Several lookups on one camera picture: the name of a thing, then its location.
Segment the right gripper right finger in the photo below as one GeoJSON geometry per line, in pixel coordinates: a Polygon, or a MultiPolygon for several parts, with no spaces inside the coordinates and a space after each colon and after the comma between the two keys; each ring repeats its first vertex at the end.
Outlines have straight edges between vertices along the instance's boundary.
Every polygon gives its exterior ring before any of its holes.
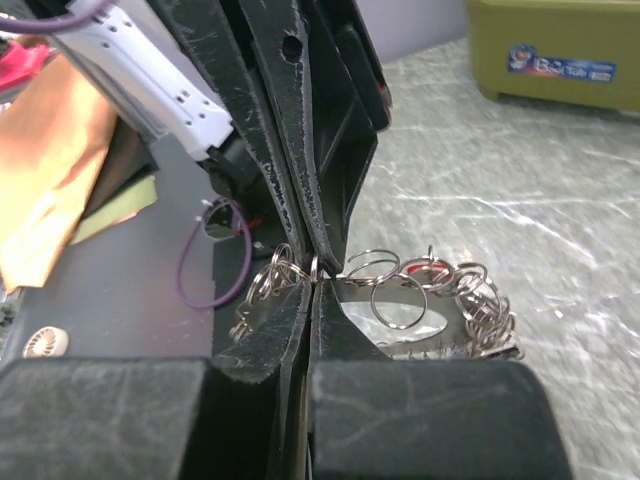
{"type": "Polygon", "coordinates": [[[392,360],[348,319],[364,291],[324,280],[311,310],[315,479],[569,479],[546,391],[510,360],[392,360]]]}

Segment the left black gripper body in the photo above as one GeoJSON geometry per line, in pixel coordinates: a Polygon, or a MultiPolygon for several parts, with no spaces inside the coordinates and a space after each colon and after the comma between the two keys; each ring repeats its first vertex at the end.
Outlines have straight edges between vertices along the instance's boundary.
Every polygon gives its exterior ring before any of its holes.
{"type": "Polygon", "coordinates": [[[322,260],[345,257],[349,221],[378,145],[391,123],[391,96],[353,1],[304,1],[309,104],[299,181],[310,239],[322,260]]]}

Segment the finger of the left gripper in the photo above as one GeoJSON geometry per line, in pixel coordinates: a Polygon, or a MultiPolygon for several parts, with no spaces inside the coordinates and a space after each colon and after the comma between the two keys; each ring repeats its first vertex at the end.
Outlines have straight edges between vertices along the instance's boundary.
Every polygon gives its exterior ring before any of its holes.
{"type": "Polygon", "coordinates": [[[157,15],[229,111],[269,190],[298,259],[305,255],[301,213],[260,75],[253,37],[237,1],[159,1],[157,15]]]}
{"type": "Polygon", "coordinates": [[[330,164],[350,118],[347,68],[318,1],[242,1],[252,34],[277,179],[268,188],[296,254],[343,269],[345,205],[330,164]]]}

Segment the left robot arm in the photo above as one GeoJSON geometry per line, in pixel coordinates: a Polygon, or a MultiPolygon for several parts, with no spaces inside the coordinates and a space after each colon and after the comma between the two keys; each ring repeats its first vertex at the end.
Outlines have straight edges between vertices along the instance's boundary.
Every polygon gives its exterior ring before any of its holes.
{"type": "Polygon", "coordinates": [[[58,42],[98,70],[121,108],[211,159],[218,190],[262,180],[294,251],[344,266],[351,212],[391,122],[375,48],[353,1],[153,1],[165,33],[122,3],[58,42]]]}

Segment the metal key organizer disc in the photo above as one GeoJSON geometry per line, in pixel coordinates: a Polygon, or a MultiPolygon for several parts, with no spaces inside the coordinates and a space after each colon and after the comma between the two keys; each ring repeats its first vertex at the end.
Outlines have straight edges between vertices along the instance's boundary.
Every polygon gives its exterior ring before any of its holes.
{"type": "Polygon", "coordinates": [[[388,249],[356,256],[360,264],[328,277],[317,259],[304,271],[292,247],[278,245],[236,308],[230,338],[238,342],[257,331],[294,286],[308,280],[326,285],[339,306],[367,309],[357,327],[393,360],[523,358],[510,299],[484,264],[451,263],[433,252],[402,259],[388,249]]]}

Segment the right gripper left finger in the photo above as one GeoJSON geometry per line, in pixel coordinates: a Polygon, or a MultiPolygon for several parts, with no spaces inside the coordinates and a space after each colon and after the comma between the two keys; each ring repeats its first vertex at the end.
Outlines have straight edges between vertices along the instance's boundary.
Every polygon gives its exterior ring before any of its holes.
{"type": "Polygon", "coordinates": [[[302,479],[312,285],[213,358],[20,360],[1,374],[5,479],[302,479]]]}

